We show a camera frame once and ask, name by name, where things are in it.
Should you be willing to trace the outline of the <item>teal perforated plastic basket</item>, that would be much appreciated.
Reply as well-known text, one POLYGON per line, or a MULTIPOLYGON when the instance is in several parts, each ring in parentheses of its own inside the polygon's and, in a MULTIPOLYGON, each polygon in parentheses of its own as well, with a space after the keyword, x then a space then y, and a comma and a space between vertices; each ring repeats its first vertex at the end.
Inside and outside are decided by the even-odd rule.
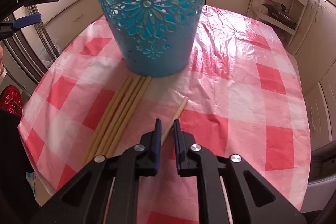
POLYGON ((134 73, 166 77, 188 63, 204 0, 98 0, 134 73))

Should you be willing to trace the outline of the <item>red white checkered tablecloth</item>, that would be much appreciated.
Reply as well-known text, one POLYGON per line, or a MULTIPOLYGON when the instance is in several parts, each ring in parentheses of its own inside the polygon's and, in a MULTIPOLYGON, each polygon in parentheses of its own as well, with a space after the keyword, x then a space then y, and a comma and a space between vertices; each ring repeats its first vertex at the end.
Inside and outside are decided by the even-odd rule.
POLYGON ((203 8, 186 66, 136 76, 105 18, 60 55, 19 126, 51 198, 33 223, 305 223, 305 101, 274 31, 203 8))

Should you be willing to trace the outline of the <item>white rolling storage cart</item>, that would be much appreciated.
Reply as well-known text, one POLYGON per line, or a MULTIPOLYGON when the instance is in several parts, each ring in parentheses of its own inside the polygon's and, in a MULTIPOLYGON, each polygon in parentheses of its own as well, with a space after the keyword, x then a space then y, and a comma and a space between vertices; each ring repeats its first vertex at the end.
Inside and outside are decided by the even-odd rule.
POLYGON ((271 26, 288 46, 298 32, 308 0, 251 0, 247 16, 271 26))

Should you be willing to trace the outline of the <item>wooden chopstick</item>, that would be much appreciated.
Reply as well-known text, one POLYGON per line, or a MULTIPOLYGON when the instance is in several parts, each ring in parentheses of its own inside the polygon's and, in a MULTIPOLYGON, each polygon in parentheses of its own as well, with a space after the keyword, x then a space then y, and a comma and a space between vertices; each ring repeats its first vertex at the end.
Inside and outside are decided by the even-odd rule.
POLYGON ((188 97, 184 97, 182 102, 180 103, 180 105, 178 106, 176 112, 174 113, 173 117, 171 118, 171 120, 169 121, 169 123, 167 124, 165 130, 162 133, 162 139, 161 139, 161 145, 163 145, 169 135, 169 132, 173 126, 173 123, 176 119, 178 119, 181 115, 181 113, 183 112, 183 110, 185 109, 187 102, 188 102, 189 98, 188 97))
POLYGON ((131 117, 133 116, 133 113, 135 112, 135 109, 137 108, 138 104, 139 104, 139 101, 140 99, 142 98, 144 92, 146 91, 150 81, 151 81, 151 77, 150 76, 147 76, 145 77, 146 80, 145 82, 142 84, 139 92, 137 93, 133 103, 131 104, 131 107, 130 109, 128 110, 122 124, 120 125, 120 128, 118 130, 118 132, 116 133, 116 136, 114 137, 113 141, 112 141, 112 144, 110 145, 109 149, 108 149, 108 152, 107 152, 107 155, 106 157, 112 157, 114 152, 116 151, 116 148, 118 146, 118 143, 123 135, 123 132, 125 131, 131 117))
POLYGON ((131 104, 145 80, 146 78, 142 76, 136 76, 133 80, 131 80, 131 83, 127 86, 127 89, 123 93, 121 98, 122 100, 113 112, 112 119, 109 121, 108 127, 104 131, 103 138, 95 155, 107 155, 108 149, 112 144, 120 125, 122 124, 128 110, 131 107, 131 104))
POLYGON ((110 103, 108 104, 106 110, 104 111, 104 114, 102 115, 95 131, 94 134, 92 136, 91 142, 88 146, 88 149, 85 153, 85 156, 82 160, 82 166, 86 165, 87 161, 90 160, 92 158, 92 156, 95 154, 100 141, 102 139, 102 136, 104 135, 104 126, 108 125, 109 123, 109 119, 110 117, 113 115, 113 112, 115 110, 115 108, 117 107, 117 105, 120 102, 120 99, 123 96, 123 93, 125 92, 125 90, 127 89, 127 86, 130 84, 130 78, 129 76, 125 76, 124 79, 121 82, 121 85, 119 86, 119 88, 117 89, 117 91, 115 92, 113 98, 111 99, 110 103))
POLYGON ((112 131, 120 120, 121 114, 133 95, 140 79, 140 76, 135 76, 134 78, 126 76, 123 79, 122 84, 109 102, 94 131, 93 138, 84 157, 84 163, 90 161, 94 156, 104 153, 108 142, 112 140, 112 131))

